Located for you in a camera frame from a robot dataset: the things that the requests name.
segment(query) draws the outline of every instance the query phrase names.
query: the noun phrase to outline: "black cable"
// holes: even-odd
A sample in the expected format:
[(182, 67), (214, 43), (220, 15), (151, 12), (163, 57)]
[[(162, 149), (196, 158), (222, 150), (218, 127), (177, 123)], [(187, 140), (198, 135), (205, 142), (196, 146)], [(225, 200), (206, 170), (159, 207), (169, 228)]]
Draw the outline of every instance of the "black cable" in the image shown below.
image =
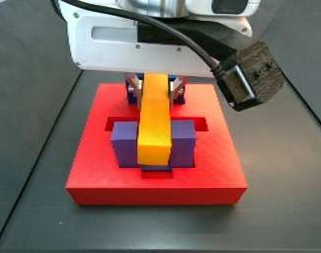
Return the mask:
[(51, 4), (53, 4), (53, 7), (54, 7), (54, 11), (55, 11), (55, 13), (58, 14), (58, 16), (66, 21), (66, 19), (65, 19), (63, 16), (62, 16), (62, 13), (61, 13), (59, 6), (58, 6), (58, 4), (57, 4), (57, 1), (58, 1), (58, 0), (51, 0)]
[(186, 46), (197, 53), (197, 55), (202, 58), (208, 66), (210, 67), (210, 71), (216, 77), (217, 80), (225, 78), (225, 70), (222, 69), (221, 65), (214, 61), (214, 59), (210, 57), (208, 52), (202, 49), (202, 47), (194, 42), (193, 39), (190, 39), (183, 33), (181, 33), (178, 30), (171, 28), (169, 25), (166, 25), (159, 20), (138, 14), (133, 13), (121, 9), (115, 9), (107, 6), (99, 6), (94, 4), (87, 4), (85, 2), (77, 1), (77, 0), (62, 0), (65, 3), (85, 9), (91, 12), (109, 14), (121, 18), (126, 18), (130, 20), (137, 20), (158, 29), (165, 31), (170, 36), (175, 37)]

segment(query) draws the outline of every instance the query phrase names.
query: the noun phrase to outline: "gray table surface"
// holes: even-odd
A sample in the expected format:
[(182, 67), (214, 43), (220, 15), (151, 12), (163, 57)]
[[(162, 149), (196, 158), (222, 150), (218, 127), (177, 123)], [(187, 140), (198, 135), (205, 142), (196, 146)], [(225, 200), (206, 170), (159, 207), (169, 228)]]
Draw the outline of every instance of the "gray table surface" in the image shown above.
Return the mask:
[(0, 252), (321, 250), (321, 126), (288, 84), (266, 105), (241, 113), (221, 97), (250, 186), (237, 205), (74, 204), (63, 187), (95, 90), (101, 82), (119, 80), (113, 73), (83, 72), (0, 237)]

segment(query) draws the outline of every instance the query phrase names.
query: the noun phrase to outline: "red platform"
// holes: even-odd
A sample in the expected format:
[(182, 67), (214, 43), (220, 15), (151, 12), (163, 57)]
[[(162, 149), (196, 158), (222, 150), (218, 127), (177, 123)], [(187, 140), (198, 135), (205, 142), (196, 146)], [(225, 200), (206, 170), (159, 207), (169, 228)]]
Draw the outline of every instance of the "red platform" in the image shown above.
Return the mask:
[(212, 85), (186, 85), (186, 105), (171, 119), (196, 122), (194, 168), (142, 172), (119, 168), (110, 142), (114, 122), (137, 121), (125, 85), (98, 88), (66, 188), (78, 205), (228, 205), (248, 189), (232, 136)]

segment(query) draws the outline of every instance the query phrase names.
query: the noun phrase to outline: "yellow block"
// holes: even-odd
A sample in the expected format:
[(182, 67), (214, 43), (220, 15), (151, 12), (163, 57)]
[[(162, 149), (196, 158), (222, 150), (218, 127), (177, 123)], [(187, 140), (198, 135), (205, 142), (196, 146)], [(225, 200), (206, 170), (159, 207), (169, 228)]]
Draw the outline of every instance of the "yellow block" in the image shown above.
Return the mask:
[(171, 149), (167, 76), (146, 74), (138, 135), (138, 162), (167, 165)]

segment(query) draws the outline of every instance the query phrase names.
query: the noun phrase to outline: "purple block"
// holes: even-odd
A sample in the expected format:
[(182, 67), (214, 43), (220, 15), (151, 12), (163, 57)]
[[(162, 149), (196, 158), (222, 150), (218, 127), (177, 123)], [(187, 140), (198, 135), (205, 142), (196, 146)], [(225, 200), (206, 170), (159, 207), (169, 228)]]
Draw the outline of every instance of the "purple block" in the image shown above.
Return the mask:
[(142, 170), (146, 172), (170, 172), (170, 166), (157, 166), (157, 165), (141, 165)]
[(137, 122), (117, 122), (113, 127), (111, 144), (121, 168), (139, 168), (137, 154)]
[(194, 166), (196, 128), (194, 121), (171, 121), (171, 151), (169, 166), (192, 168)]

